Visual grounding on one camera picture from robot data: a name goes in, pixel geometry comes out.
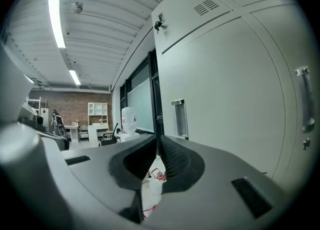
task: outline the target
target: ceiling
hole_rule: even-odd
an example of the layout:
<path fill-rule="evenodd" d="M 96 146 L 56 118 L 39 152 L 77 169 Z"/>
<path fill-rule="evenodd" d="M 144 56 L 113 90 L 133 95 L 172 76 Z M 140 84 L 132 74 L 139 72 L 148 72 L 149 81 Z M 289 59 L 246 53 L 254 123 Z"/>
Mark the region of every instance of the ceiling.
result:
<path fill-rule="evenodd" d="M 151 13 L 161 1 L 61 0 L 66 48 L 59 49 L 48 0 L 20 0 L 9 17 L 7 45 L 25 74 L 48 87 L 75 86 L 69 74 L 75 69 L 82 87 L 106 88 L 137 48 L 139 32 L 152 28 Z M 72 12 L 75 2 L 83 4 L 80 14 Z"/>

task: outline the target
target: ceiling light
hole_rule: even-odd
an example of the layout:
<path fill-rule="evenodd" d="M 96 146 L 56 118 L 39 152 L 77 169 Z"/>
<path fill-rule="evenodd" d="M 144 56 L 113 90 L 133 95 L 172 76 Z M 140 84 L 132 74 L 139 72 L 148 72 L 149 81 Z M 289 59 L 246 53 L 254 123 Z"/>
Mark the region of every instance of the ceiling light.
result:
<path fill-rule="evenodd" d="M 69 70 L 69 73 L 76 85 L 81 85 L 75 70 Z"/>
<path fill-rule="evenodd" d="M 65 48 L 65 40 L 61 29 L 60 0 L 48 0 L 51 26 L 58 48 Z"/>
<path fill-rule="evenodd" d="M 25 78 L 27 78 L 27 80 L 28 80 L 30 83 L 35 84 L 35 82 L 34 82 L 33 80 L 31 80 L 28 76 L 26 76 L 26 75 L 24 75 L 24 76 L 25 76 Z"/>

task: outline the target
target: whiteboard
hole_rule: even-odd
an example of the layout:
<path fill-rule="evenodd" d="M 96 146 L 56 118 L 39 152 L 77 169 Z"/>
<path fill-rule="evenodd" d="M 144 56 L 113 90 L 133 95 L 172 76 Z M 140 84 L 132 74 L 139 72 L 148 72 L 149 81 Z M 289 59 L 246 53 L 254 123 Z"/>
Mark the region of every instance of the whiteboard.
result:
<path fill-rule="evenodd" d="M 128 106 L 135 112 L 136 128 L 154 132 L 149 78 L 128 93 Z"/>

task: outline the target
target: black chair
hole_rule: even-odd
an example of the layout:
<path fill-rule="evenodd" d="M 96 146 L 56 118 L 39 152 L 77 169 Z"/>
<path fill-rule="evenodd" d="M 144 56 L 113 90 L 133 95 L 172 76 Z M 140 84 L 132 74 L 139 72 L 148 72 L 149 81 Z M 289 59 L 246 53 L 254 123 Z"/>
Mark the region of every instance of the black chair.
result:
<path fill-rule="evenodd" d="M 103 138 L 100 139 L 99 147 L 108 146 L 117 143 L 117 138 L 115 137 L 115 131 L 117 129 L 118 123 L 115 125 L 112 134 L 103 134 Z"/>

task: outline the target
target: person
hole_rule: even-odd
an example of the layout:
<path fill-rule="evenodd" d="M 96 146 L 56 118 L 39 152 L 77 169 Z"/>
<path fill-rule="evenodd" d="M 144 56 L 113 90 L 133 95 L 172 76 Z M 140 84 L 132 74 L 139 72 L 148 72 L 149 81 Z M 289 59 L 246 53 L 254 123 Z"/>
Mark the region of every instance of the person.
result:
<path fill-rule="evenodd" d="M 53 126 L 53 131 L 54 134 L 57 136 L 61 136 L 59 130 L 58 130 L 58 126 L 59 125 L 63 125 L 63 119 L 62 117 L 59 115 L 59 113 L 57 112 L 56 109 L 54 109 L 52 111 L 53 115 L 52 115 L 52 121 L 51 121 L 51 125 Z"/>

